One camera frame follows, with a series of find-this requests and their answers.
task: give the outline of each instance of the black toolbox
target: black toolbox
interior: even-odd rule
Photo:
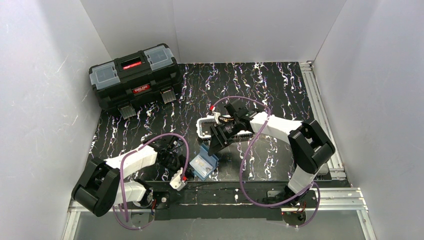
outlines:
[[[183,79],[164,43],[92,66],[89,76],[100,107],[124,119],[136,115],[145,104],[176,100]]]

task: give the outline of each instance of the red sticker on toolbox handle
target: red sticker on toolbox handle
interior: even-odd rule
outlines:
[[[134,93],[134,94],[139,94],[139,93],[141,93],[141,92],[143,92],[143,91],[146,91],[147,89],[149,89],[150,88],[150,84],[146,84],[146,85],[143,85],[143,86],[139,86],[139,87],[137,87],[137,88],[135,88],[135,89],[133,89],[132,90],[132,93]]]

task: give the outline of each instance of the black marble table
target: black marble table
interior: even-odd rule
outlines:
[[[249,97],[270,106],[272,114],[288,120],[304,121],[313,113],[298,62],[181,64],[183,89],[177,101],[152,102],[138,109],[137,116],[123,119],[102,112],[89,158],[113,158],[139,146],[141,141],[173,132],[189,143],[190,159],[199,153],[196,121],[225,96]],[[217,111],[226,113],[224,104]],[[207,181],[238,181],[247,142],[233,143],[217,154],[217,169]],[[246,181],[288,181],[294,171],[290,146],[261,135],[252,148],[243,179]],[[169,181],[167,169],[156,163],[135,172],[130,178]]]

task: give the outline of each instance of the gray floor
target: gray floor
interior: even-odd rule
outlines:
[[[140,226],[147,223],[147,214],[133,217]],[[180,219],[155,221],[143,231],[121,227],[112,212],[96,217],[82,212],[75,239],[148,239],[148,240],[364,240],[356,211],[319,211],[315,219],[298,231],[283,221],[265,219]]]

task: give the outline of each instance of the red label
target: red label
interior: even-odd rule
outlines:
[[[141,65],[141,64],[142,64],[142,62],[141,62],[141,61],[138,61],[138,62],[133,63],[133,64],[131,64],[131,65],[124,66],[124,67],[123,67],[123,69],[124,69],[124,70],[127,70],[127,69],[129,69],[129,68],[132,68],[132,67],[135,67],[135,66],[138,66],[138,65]]]
[[[143,92],[143,91],[146,91],[146,90],[147,90],[147,89],[149,89],[149,88],[150,88],[150,84],[146,84],[146,85],[139,86],[139,87],[137,87],[137,88],[133,89],[133,90],[132,90],[132,92],[133,92],[134,94],[139,94],[139,93],[141,93],[141,92]]]

